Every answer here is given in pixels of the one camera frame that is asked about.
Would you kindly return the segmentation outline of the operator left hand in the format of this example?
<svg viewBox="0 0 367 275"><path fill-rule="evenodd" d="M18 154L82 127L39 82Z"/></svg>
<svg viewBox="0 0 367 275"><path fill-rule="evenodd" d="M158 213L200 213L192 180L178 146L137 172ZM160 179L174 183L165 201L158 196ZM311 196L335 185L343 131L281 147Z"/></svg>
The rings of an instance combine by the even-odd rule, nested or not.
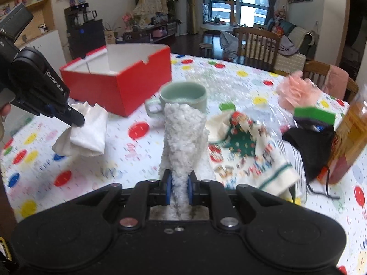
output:
<svg viewBox="0 0 367 275"><path fill-rule="evenodd" d="M1 110L0 110L0 115L1 115L1 119L0 119L0 140L2 141L4 138L4 134L5 134L5 128L4 128L4 123L5 123L5 119L8 116L8 114L11 111L11 105L9 103L5 104Z"/></svg>

